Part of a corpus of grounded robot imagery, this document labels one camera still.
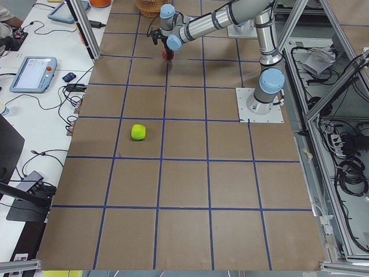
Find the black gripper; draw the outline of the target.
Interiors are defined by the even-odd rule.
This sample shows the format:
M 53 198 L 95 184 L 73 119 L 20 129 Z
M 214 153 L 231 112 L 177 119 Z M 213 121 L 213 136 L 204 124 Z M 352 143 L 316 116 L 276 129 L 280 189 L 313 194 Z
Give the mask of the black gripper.
M 163 31 L 161 31 L 161 41 L 163 42 L 164 49 L 170 49 L 173 50 L 170 47 L 170 44 L 175 42 L 176 36 L 173 34 L 166 34 Z

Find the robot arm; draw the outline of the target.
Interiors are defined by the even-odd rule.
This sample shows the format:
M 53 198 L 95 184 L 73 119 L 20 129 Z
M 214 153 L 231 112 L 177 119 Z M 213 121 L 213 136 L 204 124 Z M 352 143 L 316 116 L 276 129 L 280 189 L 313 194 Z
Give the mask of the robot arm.
M 162 56 L 170 61 L 185 43 L 226 29 L 231 38 L 256 39 L 259 44 L 261 72 L 259 83 L 246 101 L 255 115 L 271 112 L 274 99 L 283 89 L 285 75 L 275 28 L 273 1 L 229 1 L 199 17 L 185 16 L 172 4 L 160 8 L 160 28 L 148 32 L 156 44 L 164 45 Z

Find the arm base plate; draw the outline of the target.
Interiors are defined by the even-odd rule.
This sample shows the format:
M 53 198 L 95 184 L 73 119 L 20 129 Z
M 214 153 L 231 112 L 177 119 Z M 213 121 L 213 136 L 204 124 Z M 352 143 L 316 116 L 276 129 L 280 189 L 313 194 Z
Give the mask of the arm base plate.
M 236 101 L 240 123 L 284 123 L 281 107 L 282 98 L 274 97 L 273 102 L 263 104 L 254 98 L 254 88 L 236 88 Z

